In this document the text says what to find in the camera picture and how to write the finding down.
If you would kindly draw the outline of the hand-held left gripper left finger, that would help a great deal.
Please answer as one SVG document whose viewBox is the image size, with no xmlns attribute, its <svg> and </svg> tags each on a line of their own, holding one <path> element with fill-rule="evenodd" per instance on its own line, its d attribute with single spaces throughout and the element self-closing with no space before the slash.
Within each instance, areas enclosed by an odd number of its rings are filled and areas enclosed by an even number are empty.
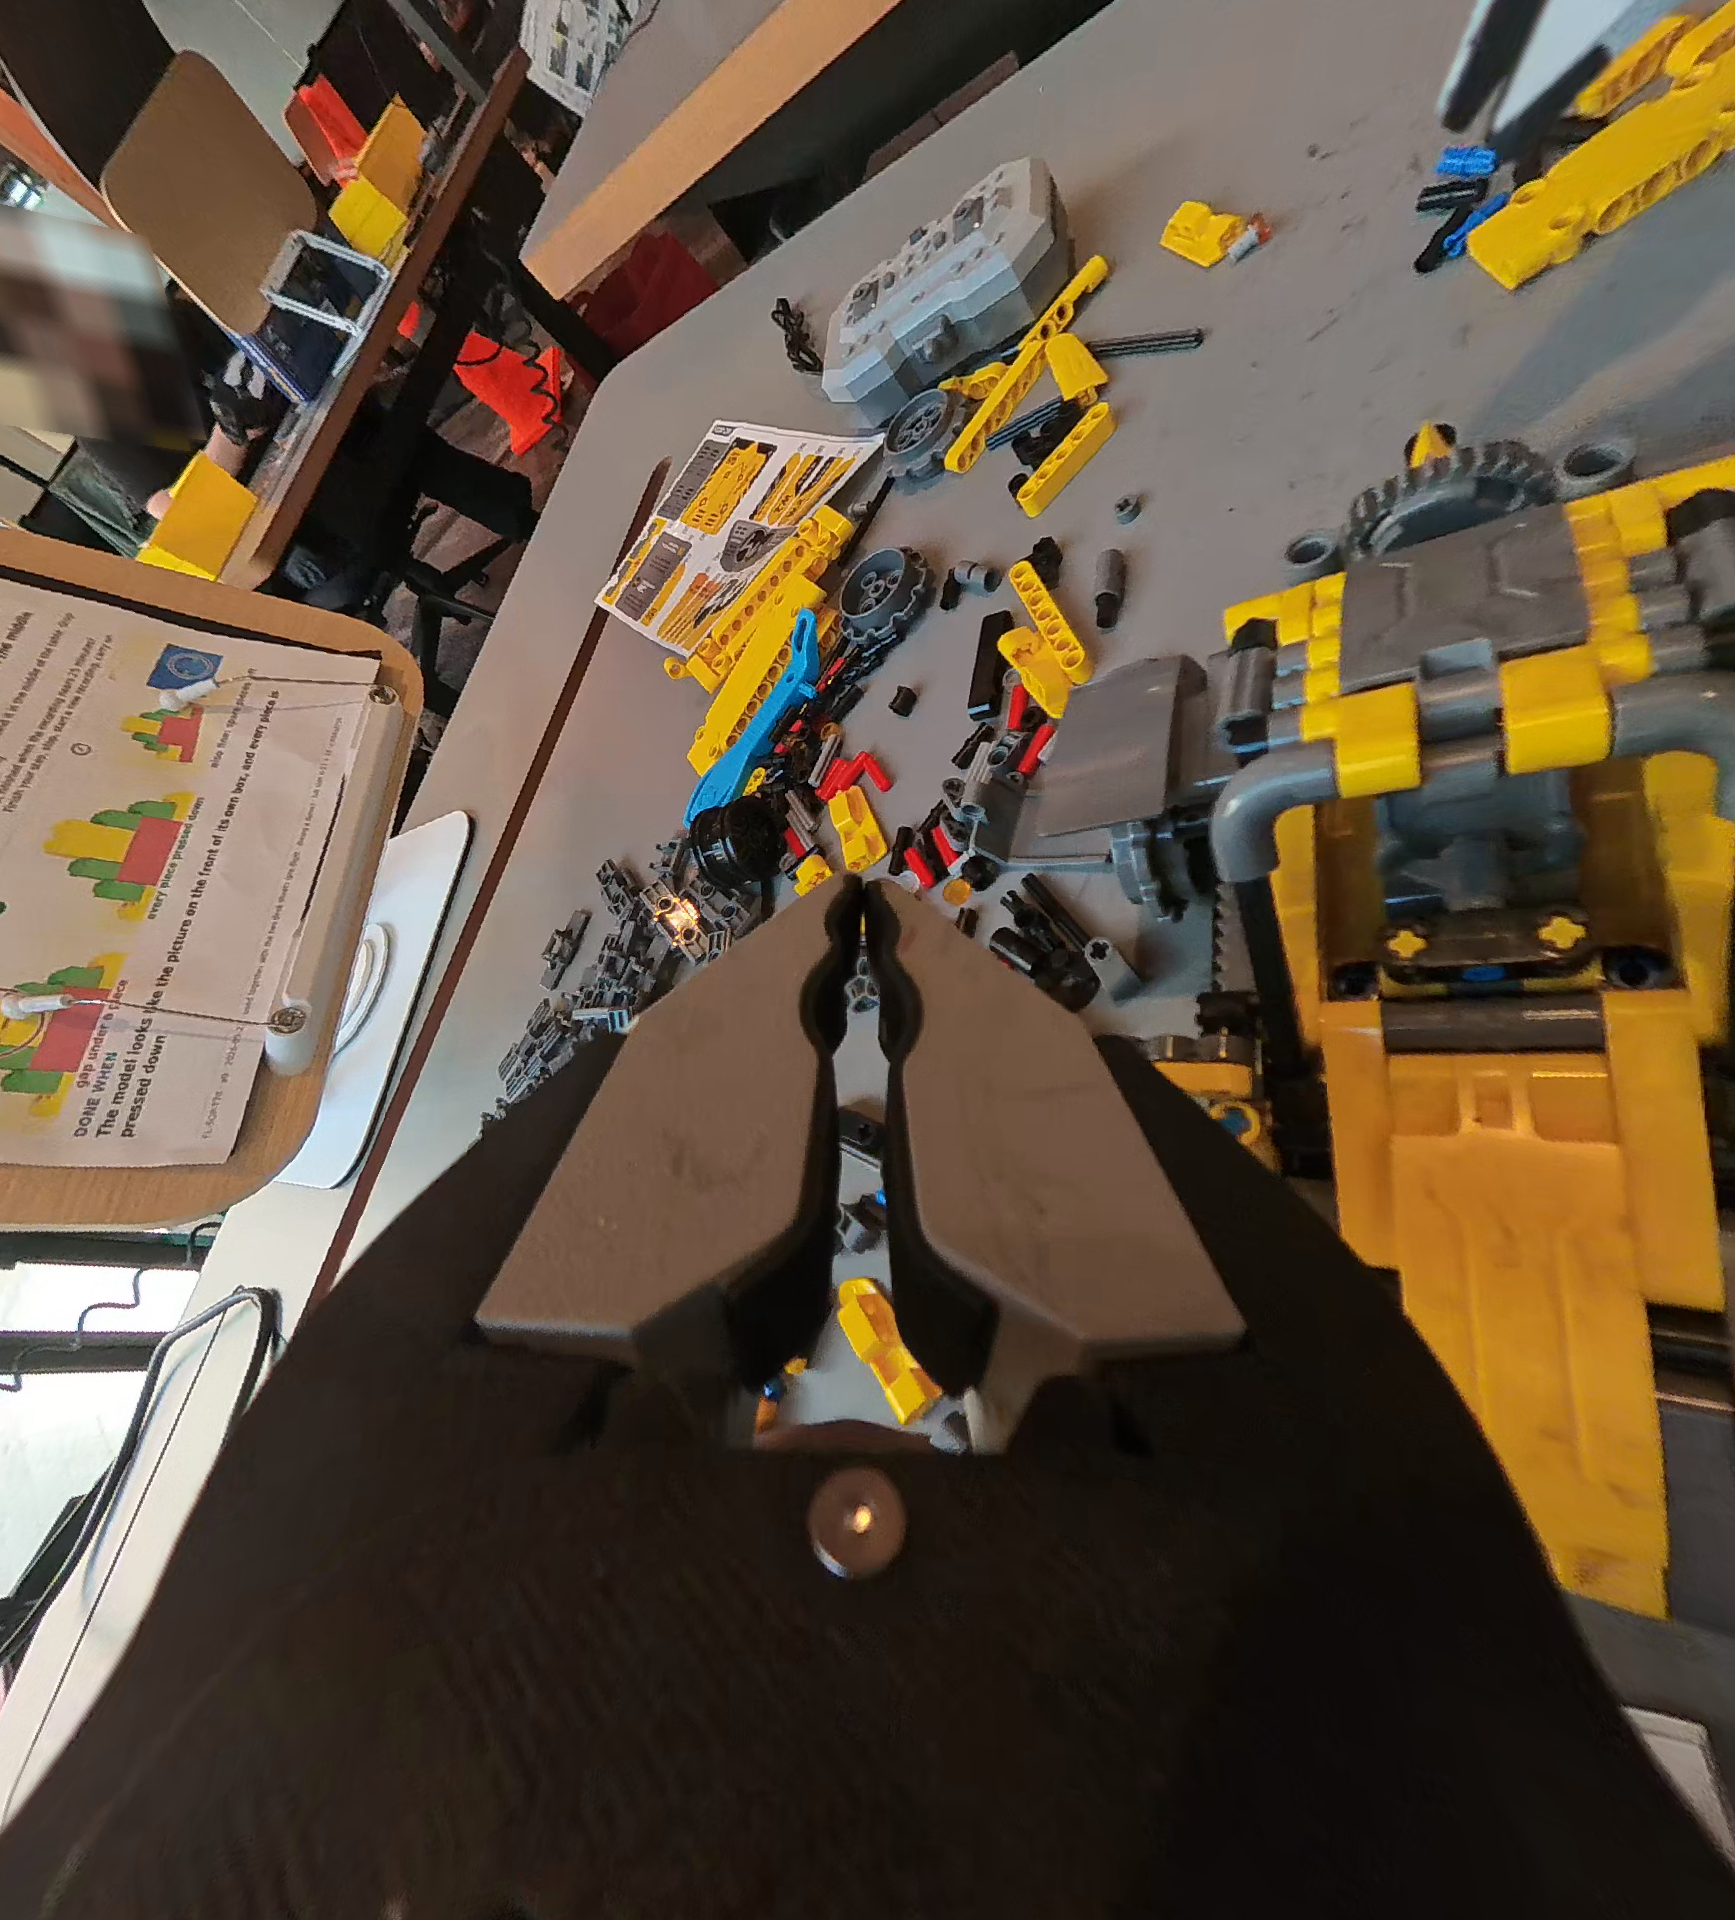
<svg viewBox="0 0 1735 1920">
<path fill-rule="evenodd" d="M 834 1053 L 864 886 L 832 878 L 614 1045 L 478 1328 L 676 1388 L 760 1388 L 816 1340 L 838 1194 Z"/>
</svg>

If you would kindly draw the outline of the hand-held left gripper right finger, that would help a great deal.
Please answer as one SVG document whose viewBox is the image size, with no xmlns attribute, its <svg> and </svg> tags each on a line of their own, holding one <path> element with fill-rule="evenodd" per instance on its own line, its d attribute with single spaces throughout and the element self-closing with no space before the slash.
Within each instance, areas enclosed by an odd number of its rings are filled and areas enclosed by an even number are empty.
<svg viewBox="0 0 1735 1920">
<path fill-rule="evenodd" d="M 1214 1258 L 1082 1019 L 872 879 L 884 1198 L 900 1332 L 954 1393 L 1246 1338 Z"/>
</svg>

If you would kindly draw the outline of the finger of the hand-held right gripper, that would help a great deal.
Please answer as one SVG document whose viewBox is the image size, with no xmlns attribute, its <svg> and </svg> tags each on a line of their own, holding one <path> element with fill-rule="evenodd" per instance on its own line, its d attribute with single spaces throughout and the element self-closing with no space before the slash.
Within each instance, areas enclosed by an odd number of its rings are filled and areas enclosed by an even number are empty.
<svg viewBox="0 0 1735 1920">
<path fill-rule="evenodd" d="M 1600 36 L 1532 33 L 1492 103 L 1492 144 L 1526 146 L 1600 74 Z"/>
<path fill-rule="evenodd" d="M 1558 25 L 1546 25 L 1550 9 L 1550 2 L 1474 5 L 1436 106 L 1444 132 L 1492 134 L 1492 103 L 1514 55 L 1530 36 L 1560 36 Z"/>
</svg>

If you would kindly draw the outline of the pile of dark grey bricks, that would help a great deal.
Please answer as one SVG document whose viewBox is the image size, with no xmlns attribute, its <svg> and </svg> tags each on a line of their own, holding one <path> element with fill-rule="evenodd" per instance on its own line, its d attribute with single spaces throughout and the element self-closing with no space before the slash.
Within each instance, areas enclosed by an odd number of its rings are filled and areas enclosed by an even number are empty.
<svg viewBox="0 0 1735 1920">
<path fill-rule="evenodd" d="M 650 857 L 646 872 L 602 861 L 600 912 L 578 909 L 544 947 L 544 992 L 498 1061 L 484 1129 L 588 1043 L 624 1035 L 652 1003 L 758 923 L 764 889 L 756 879 L 708 876 L 676 835 Z"/>
</svg>

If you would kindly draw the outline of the black round wheel piece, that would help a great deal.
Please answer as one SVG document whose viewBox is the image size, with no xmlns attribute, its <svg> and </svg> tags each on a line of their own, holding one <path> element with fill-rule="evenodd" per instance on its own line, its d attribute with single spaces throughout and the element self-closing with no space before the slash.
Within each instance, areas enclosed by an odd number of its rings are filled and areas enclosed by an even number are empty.
<svg viewBox="0 0 1735 1920">
<path fill-rule="evenodd" d="M 700 872 L 724 891 L 778 876 L 786 853 L 784 813 L 764 794 L 702 807 L 688 834 Z"/>
</svg>

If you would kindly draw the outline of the yellow panel with red pin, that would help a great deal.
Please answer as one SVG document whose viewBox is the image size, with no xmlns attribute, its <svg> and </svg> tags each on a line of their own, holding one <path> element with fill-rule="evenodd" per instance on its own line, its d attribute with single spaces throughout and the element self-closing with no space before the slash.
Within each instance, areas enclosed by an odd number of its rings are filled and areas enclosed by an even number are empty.
<svg viewBox="0 0 1735 1920">
<path fill-rule="evenodd" d="M 1238 214 L 1186 199 L 1168 217 L 1160 244 L 1172 256 L 1210 271 L 1258 251 L 1270 242 L 1272 231 L 1262 212 Z"/>
</svg>

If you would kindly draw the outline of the white stand base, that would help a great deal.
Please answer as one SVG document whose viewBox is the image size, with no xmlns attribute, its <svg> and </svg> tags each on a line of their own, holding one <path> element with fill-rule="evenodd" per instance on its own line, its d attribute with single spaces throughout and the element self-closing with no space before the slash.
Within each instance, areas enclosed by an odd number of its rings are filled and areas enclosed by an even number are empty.
<svg viewBox="0 0 1735 1920">
<path fill-rule="evenodd" d="M 472 813 L 454 809 L 388 841 L 339 1007 L 317 1122 L 279 1172 L 283 1185 L 341 1188 L 364 1160 L 472 837 Z"/>
</svg>

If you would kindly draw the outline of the dark grey curved panel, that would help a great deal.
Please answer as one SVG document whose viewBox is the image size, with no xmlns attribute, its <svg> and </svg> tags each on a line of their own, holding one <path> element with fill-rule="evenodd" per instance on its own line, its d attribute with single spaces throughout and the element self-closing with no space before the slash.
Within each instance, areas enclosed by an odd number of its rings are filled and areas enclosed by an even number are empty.
<svg viewBox="0 0 1735 1920">
<path fill-rule="evenodd" d="M 984 857 L 1004 872 L 1100 873 L 1112 865 L 1102 827 L 1046 834 L 1032 782 L 988 755 L 976 757 L 954 812 L 966 829 L 968 857 Z"/>
</svg>

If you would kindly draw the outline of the yellow grey brick vehicle model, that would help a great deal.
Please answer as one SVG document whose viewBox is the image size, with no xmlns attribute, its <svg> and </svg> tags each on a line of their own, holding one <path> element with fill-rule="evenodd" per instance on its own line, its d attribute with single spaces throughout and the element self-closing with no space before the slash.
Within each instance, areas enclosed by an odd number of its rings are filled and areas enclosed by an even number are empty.
<svg viewBox="0 0 1735 1920">
<path fill-rule="evenodd" d="M 1424 459 L 1168 691 L 1160 1071 L 1318 1182 L 1574 1595 L 1735 1633 L 1735 449 Z"/>
</svg>

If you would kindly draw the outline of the long yellow curved panel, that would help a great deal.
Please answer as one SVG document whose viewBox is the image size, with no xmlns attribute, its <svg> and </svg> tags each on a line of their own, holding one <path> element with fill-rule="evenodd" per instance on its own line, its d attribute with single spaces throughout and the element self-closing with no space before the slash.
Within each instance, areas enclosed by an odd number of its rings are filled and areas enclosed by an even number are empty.
<svg viewBox="0 0 1735 1920">
<path fill-rule="evenodd" d="M 754 657 L 744 655 L 736 661 L 688 750 L 688 763 L 698 775 L 708 773 L 742 735 L 782 671 L 784 654 L 780 647 Z"/>
</svg>

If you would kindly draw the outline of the blue brick separator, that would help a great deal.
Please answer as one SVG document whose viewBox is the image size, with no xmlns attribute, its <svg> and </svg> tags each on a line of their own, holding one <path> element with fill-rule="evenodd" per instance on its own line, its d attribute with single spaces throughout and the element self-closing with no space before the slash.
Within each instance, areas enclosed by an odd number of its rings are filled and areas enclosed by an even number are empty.
<svg viewBox="0 0 1735 1920">
<path fill-rule="evenodd" d="M 814 697 L 824 671 L 818 611 L 812 606 L 798 608 L 788 626 L 784 613 L 772 616 L 768 631 L 758 631 L 742 655 L 752 659 L 772 649 L 782 649 L 784 671 L 742 735 L 708 773 L 700 775 L 684 812 L 686 827 L 702 807 L 728 804 L 746 794 L 756 768 L 768 762 L 784 723 Z"/>
</svg>

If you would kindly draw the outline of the long yellow holed beam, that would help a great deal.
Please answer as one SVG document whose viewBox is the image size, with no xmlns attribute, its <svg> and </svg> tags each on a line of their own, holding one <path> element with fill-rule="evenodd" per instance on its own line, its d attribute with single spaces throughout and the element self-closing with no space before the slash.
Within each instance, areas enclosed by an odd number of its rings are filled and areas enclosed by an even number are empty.
<svg viewBox="0 0 1735 1920">
<path fill-rule="evenodd" d="M 1018 368 L 1026 366 L 1034 350 L 1044 348 L 1054 335 L 1072 328 L 1078 307 L 1108 280 L 1110 270 L 1110 262 L 1098 251 L 1086 260 L 1056 299 L 1048 303 L 1040 319 L 1026 328 L 1016 350 Z"/>
</svg>

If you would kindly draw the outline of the short yellow panel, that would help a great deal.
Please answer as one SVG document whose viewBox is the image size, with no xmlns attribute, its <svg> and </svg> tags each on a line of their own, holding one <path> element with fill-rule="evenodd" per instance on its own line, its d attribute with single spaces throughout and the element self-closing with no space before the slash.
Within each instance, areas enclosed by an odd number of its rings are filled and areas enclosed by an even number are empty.
<svg viewBox="0 0 1735 1920">
<path fill-rule="evenodd" d="M 1058 723 L 1070 705 L 1074 681 L 1060 649 L 1032 627 L 1010 627 L 998 640 L 1002 659 L 1016 671 L 1026 697 Z"/>
</svg>

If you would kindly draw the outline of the yellow seven-hole beam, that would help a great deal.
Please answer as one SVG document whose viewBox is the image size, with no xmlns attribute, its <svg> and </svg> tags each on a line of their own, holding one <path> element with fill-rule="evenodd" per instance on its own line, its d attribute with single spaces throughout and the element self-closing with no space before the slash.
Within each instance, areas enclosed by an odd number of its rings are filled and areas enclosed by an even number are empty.
<svg viewBox="0 0 1735 1920">
<path fill-rule="evenodd" d="M 1076 686 L 1088 681 L 1092 677 L 1092 657 L 1032 558 L 1016 561 L 1008 579 L 1032 629 L 1052 649 L 1066 677 Z"/>
</svg>

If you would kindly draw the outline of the wooden display board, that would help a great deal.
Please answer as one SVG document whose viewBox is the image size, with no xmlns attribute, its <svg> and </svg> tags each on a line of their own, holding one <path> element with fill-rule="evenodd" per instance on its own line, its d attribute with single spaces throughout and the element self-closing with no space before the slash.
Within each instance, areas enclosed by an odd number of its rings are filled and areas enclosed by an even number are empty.
<svg viewBox="0 0 1735 1920">
<path fill-rule="evenodd" d="M 125 230 L 229 334 L 265 324 L 267 275 L 291 238 L 321 217 L 307 177 L 197 52 L 175 53 L 101 188 Z"/>
<path fill-rule="evenodd" d="M 404 645 L 350 616 L 257 589 L 157 569 L 17 528 L 0 528 L 0 565 L 75 592 L 191 616 L 331 652 L 376 654 L 382 683 L 362 751 L 315 883 L 301 951 L 287 973 L 257 1093 L 227 1164 L 29 1168 L 0 1164 L 0 1229 L 171 1228 L 229 1207 L 279 1178 L 309 1138 L 335 1051 L 335 1027 L 412 753 L 418 687 Z"/>
</svg>

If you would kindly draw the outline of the long yellow beam assembly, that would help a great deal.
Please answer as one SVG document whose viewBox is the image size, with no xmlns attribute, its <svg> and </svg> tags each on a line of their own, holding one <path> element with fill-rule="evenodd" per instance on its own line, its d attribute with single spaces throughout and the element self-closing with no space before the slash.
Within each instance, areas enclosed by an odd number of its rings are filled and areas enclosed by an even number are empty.
<svg viewBox="0 0 1735 1920">
<path fill-rule="evenodd" d="M 730 677 L 752 641 L 760 617 L 784 600 L 786 588 L 818 586 L 826 568 L 838 560 L 856 522 L 832 505 L 818 505 L 800 528 L 782 541 L 748 577 L 722 616 L 706 627 L 688 657 L 666 659 L 668 677 L 692 680 L 710 693 Z"/>
</svg>

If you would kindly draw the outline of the short yellow holed beam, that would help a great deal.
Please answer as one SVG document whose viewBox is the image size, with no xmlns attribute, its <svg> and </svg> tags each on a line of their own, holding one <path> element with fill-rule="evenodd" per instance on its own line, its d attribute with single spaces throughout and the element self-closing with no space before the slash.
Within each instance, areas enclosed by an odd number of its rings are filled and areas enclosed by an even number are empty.
<svg viewBox="0 0 1735 1920">
<path fill-rule="evenodd" d="M 1094 459 L 1102 443 L 1118 430 L 1114 407 L 1106 399 L 1096 403 L 1030 467 L 1014 487 L 1018 508 L 1026 518 L 1040 518 L 1054 499 L 1072 485 L 1072 479 Z"/>
</svg>

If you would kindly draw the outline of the grey battery box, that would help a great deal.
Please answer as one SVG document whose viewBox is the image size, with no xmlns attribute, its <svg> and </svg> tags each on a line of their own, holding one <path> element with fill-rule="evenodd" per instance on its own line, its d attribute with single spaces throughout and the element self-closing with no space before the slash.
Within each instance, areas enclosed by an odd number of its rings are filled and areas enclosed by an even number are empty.
<svg viewBox="0 0 1735 1920">
<path fill-rule="evenodd" d="M 1072 273 L 1070 217 L 1048 162 L 1002 162 L 844 293 L 822 348 L 822 392 L 862 420 L 892 420 L 960 366 L 1020 339 Z"/>
</svg>

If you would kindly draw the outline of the printed instruction sheet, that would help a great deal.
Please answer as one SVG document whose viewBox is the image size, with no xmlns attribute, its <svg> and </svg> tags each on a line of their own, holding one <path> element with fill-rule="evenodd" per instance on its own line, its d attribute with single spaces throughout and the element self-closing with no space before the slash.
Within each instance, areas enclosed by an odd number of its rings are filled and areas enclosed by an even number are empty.
<svg viewBox="0 0 1735 1920">
<path fill-rule="evenodd" d="M 0 565 L 0 1165 L 229 1161 L 378 683 Z"/>
</svg>

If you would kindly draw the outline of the dark grey toothed hub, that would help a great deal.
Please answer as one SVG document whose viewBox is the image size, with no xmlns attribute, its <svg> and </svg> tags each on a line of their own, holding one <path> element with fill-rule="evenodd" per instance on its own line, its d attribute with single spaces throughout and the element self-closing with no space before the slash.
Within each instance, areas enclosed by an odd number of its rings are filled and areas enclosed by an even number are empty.
<svg viewBox="0 0 1735 1920">
<path fill-rule="evenodd" d="M 840 589 L 840 629 L 850 645 L 902 640 L 934 602 L 934 572 L 910 546 L 886 546 L 860 560 Z"/>
</svg>

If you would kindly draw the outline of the yellow sticker sheet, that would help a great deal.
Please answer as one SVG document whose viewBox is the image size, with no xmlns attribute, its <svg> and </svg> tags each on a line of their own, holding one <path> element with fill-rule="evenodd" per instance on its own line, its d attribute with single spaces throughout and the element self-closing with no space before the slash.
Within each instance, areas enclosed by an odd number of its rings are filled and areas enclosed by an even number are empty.
<svg viewBox="0 0 1735 1920">
<path fill-rule="evenodd" d="M 596 608 L 708 677 L 736 608 L 780 572 L 808 572 L 832 502 L 882 449 L 882 433 L 822 433 L 716 420 L 630 540 Z"/>
</svg>

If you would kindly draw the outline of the light grey wheel hub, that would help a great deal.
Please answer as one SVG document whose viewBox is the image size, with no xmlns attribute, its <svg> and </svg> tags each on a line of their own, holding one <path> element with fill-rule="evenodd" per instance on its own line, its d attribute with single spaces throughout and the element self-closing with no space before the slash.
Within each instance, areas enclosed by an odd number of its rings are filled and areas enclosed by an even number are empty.
<svg viewBox="0 0 1735 1920">
<path fill-rule="evenodd" d="M 918 487 L 942 474 L 974 410 L 966 393 L 946 386 L 910 397 L 884 430 L 884 478 Z"/>
</svg>

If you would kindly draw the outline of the red plastic object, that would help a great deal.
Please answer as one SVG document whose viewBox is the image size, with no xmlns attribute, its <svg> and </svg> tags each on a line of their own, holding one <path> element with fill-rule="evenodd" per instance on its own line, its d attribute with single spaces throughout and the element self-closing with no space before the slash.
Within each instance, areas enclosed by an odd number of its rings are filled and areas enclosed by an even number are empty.
<svg viewBox="0 0 1735 1920">
<path fill-rule="evenodd" d="M 472 328 L 452 370 L 460 386 L 504 423 L 516 459 L 566 423 L 568 363 L 552 342 L 522 350 Z"/>
</svg>

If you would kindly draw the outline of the yellow block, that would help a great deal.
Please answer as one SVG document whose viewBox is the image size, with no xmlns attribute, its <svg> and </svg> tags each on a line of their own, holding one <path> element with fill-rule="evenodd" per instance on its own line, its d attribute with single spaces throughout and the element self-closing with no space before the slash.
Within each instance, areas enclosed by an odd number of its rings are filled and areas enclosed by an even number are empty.
<svg viewBox="0 0 1735 1920">
<path fill-rule="evenodd" d="M 424 141 L 422 119 L 394 96 L 331 206 L 331 222 L 352 251 L 386 270 L 404 253 L 410 214 L 424 182 Z"/>
<path fill-rule="evenodd" d="M 169 490 L 167 510 L 137 560 L 221 579 L 257 508 L 259 493 L 201 449 Z"/>
</svg>

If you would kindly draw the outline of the white printed box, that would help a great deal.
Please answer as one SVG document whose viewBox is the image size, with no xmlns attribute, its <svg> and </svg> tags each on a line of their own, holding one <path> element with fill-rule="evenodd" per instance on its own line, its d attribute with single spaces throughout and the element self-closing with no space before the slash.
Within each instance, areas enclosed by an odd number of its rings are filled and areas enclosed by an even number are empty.
<svg viewBox="0 0 1735 1920">
<path fill-rule="evenodd" d="M 626 41 L 656 2 L 524 2 L 520 47 L 530 82 L 584 118 Z"/>
</svg>

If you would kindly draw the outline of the clear plastic box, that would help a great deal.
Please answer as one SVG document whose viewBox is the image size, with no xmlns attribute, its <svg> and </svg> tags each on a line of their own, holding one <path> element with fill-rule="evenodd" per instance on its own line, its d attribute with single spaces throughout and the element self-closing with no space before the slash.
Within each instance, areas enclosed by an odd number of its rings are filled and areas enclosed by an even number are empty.
<svg viewBox="0 0 1735 1920">
<path fill-rule="evenodd" d="M 293 403 L 313 405 L 352 362 L 390 280 L 372 253 L 297 230 L 263 277 L 267 309 L 245 346 Z"/>
</svg>

